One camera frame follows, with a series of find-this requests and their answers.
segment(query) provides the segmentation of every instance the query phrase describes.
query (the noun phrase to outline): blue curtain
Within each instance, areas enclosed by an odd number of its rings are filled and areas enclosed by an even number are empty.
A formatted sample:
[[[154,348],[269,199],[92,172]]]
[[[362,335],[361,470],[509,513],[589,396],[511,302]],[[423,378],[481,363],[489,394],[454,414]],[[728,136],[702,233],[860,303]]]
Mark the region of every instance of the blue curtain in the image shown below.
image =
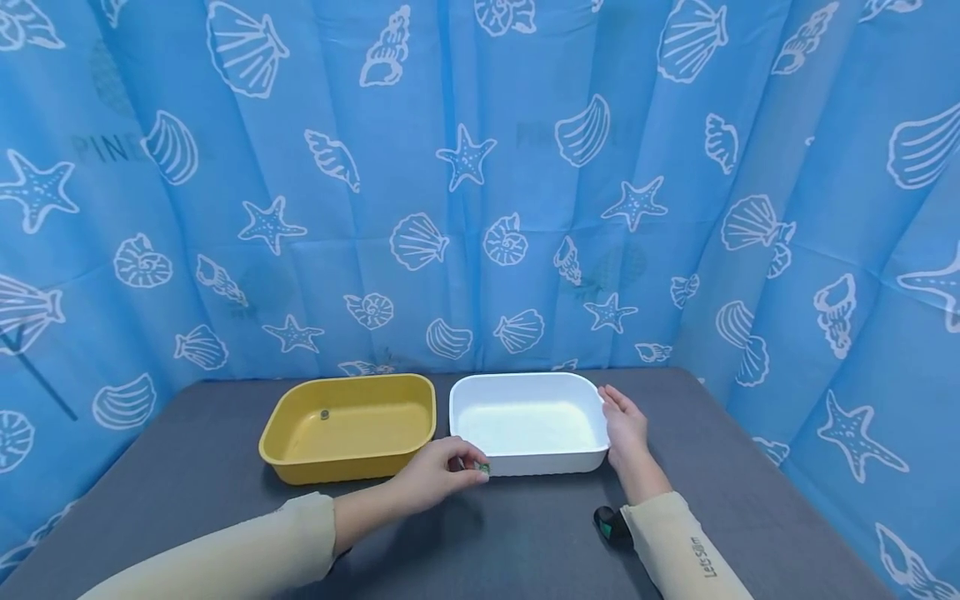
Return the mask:
[[[0,0],[0,579],[199,379],[671,365],[960,597],[958,20]]]

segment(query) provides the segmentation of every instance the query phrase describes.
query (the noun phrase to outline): yellow plastic tray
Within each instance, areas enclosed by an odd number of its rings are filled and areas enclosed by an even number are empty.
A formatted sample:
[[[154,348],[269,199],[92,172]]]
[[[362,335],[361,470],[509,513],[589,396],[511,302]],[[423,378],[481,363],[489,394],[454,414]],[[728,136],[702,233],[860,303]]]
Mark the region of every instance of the yellow plastic tray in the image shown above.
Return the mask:
[[[421,375],[320,379],[283,395],[260,456],[288,484],[396,475],[437,428],[437,396]]]

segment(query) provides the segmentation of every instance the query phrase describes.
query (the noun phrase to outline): plastic tray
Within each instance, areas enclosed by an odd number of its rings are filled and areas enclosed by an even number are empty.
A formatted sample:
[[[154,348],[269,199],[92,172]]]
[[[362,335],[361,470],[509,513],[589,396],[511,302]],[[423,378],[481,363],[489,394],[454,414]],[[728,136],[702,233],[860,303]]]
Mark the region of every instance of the plastic tray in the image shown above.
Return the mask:
[[[450,390],[450,433],[487,454],[491,476],[586,472],[610,447],[602,406],[570,372],[472,375]]]
[[[396,475],[437,428],[433,384],[414,374],[308,381],[283,395],[260,456],[299,486]]]

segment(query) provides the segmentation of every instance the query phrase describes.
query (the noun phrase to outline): white plastic tray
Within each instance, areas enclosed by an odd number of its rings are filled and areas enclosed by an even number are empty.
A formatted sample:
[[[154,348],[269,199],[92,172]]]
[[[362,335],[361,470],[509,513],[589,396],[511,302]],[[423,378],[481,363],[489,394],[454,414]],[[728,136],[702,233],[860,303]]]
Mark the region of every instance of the white plastic tray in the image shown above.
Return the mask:
[[[450,390],[450,434],[491,461],[491,476],[594,470],[610,440],[596,387],[570,372],[471,375]]]

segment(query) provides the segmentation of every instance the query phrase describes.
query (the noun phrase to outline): tray rim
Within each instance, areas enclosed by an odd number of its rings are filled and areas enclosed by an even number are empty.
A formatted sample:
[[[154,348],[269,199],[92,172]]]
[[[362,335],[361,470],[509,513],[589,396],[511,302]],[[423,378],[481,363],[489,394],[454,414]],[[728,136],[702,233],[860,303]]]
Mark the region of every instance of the tray rim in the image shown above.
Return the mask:
[[[581,379],[583,381],[586,381],[590,385],[590,387],[593,388],[594,392],[597,389],[596,385],[594,385],[593,382],[587,379],[586,377],[582,375],[578,375],[575,372],[568,372],[568,371],[530,371],[530,372],[504,372],[504,373],[489,372],[489,373],[478,373],[474,375],[467,375],[466,377],[459,379],[456,383],[453,384],[453,387],[450,388],[449,401],[447,403],[447,422],[449,422],[449,425],[450,425],[450,435],[451,436],[459,435],[454,430],[454,423],[456,421],[453,419],[453,398],[454,398],[454,392],[457,391],[457,387],[459,387],[462,382],[468,379],[479,379],[479,378],[486,378],[486,377],[516,377],[516,376],[529,376],[529,375],[539,375],[539,376],[543,376],[543,375],[557,376],[558,375],[558,376],[564,376],[564,377],[574,377],[576,379]],[[599,401],[600,405],[603,406],[603,398],[600,397],[599,393],[597,393],[597,400]],[[609,436],[606,444],[600,444],[593,448],[581,448],[579,450],[567,450],[562,452],[512,452],[509,454],[505,454],[505,453],[500,453],[500,454],[485,453],[485,454],[487,454],[487,458],[512,458],[512,457],[528,457],[528,456],[567,456],[572,454],[598,454],[600,452],[607,452],[608,450],[610,450]]]
[[[389,377],[407,377],[407,378],[412,377],[415,379],[422,379],[430,387],[430,397],[433,404],[433,411],[431,411],[431,415],[430,415],[431,417],[430,431],[426,434],[423,442],[415,444],[413,447],[409,449],[404,449],[397,452],[390,452],[389,454],[381,452],[381,453],[374,453],[374,454],[357,454],[357,455],[344,456],[339,458],[329,458],[329,459],[285,461],[285,460],[280,460],[276,457],[273,457],[267,453],[266,448],[264,447],[264,442],[267,438],[267,432],[270,431],[271,425],[273,425],[276,414],[279,412],[280,407],[283,405],[284,400],[287,397],[289,397],[295,390],[298,390],[299,388],[307,385],[311,385],[318,382],[324,382],[324,381],[334,381],[334,380],[341,380],[341,379],[351,380],[351,379],[360,379],[360,378],[363,378],[363,379],[381,378],[382,379],[382,378],[389,378]],[[394,457],[394,456],[403,456],[405,454],[417,452],[426,444],[429,444],[431,440],[433,440],[433,436],[436,432],[437,432],[437,390],[434,387],[433,382],[430,381],[428,378],[424,377],[423,375],[419,373],[413,373],[413,372],[394,372],[394,373],[385,373],[380,375],[362,375],[361,377],[326,377],[326,378],[320,378],[320,379],[311,379],[309,381],[304,381],[302,383],[299,383],[294,387],[290,388],[289,390],[287,390],[283,394],[283,396],[280,397],[280,400],[278,400],[276,402],[276,405],[274,406],[274,410],[270,413],[270,418],[267,419],[267,424],[263,426],[263,432],[260,433],[260,442],[259,444],[257,444],[257,449],[260,452],[260,458],[263,459],[263,462],[267,463],[268,465],[272,465],[274,467],[299,467],[299,466],[306,466],[306,465],[326,465],[329,463],[340,463],[343,461],[360,461],[360,460],[370,460],[370,459],[378,459],[378,458],[386,458],[386,457]]]

